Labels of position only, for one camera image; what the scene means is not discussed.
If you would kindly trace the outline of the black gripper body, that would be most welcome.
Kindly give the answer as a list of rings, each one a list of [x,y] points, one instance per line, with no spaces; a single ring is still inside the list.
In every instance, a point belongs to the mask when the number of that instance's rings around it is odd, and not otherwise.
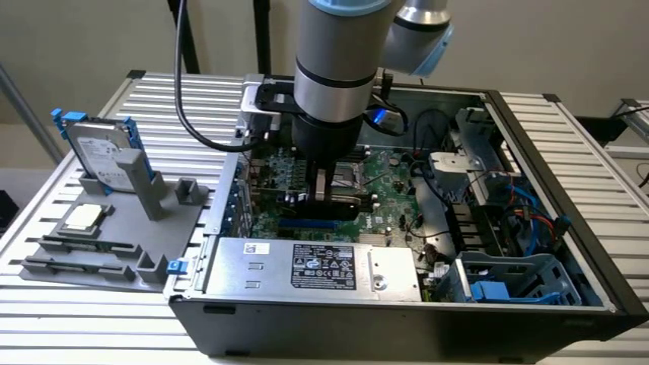
[[[343,122],[325,122],[307,114],[293,117],[290,137],[306,160],[306,175],[326,170],[355,147],[362,117]]]

